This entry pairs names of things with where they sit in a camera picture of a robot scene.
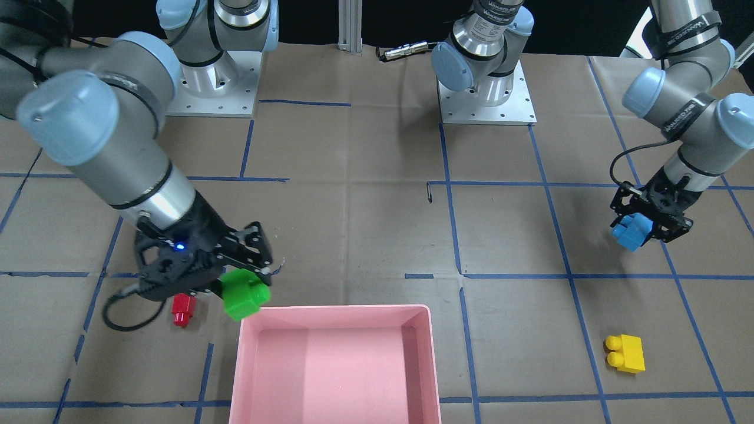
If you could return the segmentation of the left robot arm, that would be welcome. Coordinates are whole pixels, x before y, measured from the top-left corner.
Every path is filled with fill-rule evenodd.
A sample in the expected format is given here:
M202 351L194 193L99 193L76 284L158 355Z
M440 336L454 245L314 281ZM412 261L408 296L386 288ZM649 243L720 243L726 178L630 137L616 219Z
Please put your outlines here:
M635 251L689 233L689 207L752 150L752 96L716 99L711 89L727 76L735 49L720 38L719 13L709 1L652 1L643 38L663 69L648 67L634 79L622 104L662 132L676 152L646 185L619 183L610 204L612 236ZM432 50L432 67L450 91L473 91L483 107L509 99L514 69L535 19L521 1L474 1Z

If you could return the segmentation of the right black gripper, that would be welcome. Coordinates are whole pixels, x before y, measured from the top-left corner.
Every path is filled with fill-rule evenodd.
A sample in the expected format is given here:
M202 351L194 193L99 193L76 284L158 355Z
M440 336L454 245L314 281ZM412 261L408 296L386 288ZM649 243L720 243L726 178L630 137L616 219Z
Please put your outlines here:
M139 267L138 295L159 302L177 293L209 289L221 295L271 295L272 249L262 225L237 230L226 225L200 193L187 214L167 229L149 219L137 221L134 252Z

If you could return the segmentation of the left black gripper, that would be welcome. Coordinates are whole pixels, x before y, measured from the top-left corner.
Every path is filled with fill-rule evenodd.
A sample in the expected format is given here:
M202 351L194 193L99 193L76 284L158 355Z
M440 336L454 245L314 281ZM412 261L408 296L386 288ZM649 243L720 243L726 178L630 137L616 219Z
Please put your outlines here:
M684 210L694 203L694 193L686 190L689 182L690 177L684 176L673 184L660 170L641 188L635 188L627 181L620 183L610 204L617 214L610 227L624 230L625 215L639 213L650 221L650 231L644 237L644 243L651 239L668 243L684 236L694 224L684 216Z

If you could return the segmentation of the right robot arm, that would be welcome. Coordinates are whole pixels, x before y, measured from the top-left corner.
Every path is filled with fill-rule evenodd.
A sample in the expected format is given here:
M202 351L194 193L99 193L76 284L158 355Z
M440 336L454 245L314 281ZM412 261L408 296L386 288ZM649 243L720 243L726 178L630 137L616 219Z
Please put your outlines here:
M270 285L261 225L227 226L156 139L180 87L199 89L189 68L276 45L275 4L159 1L167 41L132 31L89 50L70 46L72 9L72 1L2 2L2 117L135 226L139 283L125 295L226 298L226 266Z

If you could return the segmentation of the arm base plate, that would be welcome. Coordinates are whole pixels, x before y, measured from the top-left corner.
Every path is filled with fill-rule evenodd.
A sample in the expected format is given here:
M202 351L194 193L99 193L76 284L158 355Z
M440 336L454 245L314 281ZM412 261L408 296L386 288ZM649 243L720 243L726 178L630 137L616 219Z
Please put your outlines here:
M503 78L487 76L476 88L452 91L437 82L444 124L533 125L538 122L521 62Z
M181 80L166 115L252 118L262 52L229 51L204 67L181 65Z

